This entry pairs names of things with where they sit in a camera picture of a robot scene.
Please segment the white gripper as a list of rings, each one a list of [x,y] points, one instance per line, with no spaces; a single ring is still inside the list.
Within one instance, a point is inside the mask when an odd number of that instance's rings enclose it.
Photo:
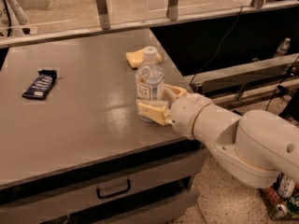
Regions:
[[[198,93],[188,93],[181,87],[169,84],[164,84],[164,97],[173,103],[170,109],[167,101],[137,99],[139,115],[163,126],[172,122],[172,127],[177,133],[194,140],[194,123],[199,113],[206,106],[212,104],[212,100]]]

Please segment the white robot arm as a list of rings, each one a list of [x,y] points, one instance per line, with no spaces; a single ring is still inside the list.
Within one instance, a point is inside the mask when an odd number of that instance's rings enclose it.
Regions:
[[[170,124],[187,139],[199,141],[240,182],[264,189],[279,174],[299,182],[299,128],[287,120],[264,110],[238,115],[168,84],[157,91],[138,84],[136,94],[141,117]]]

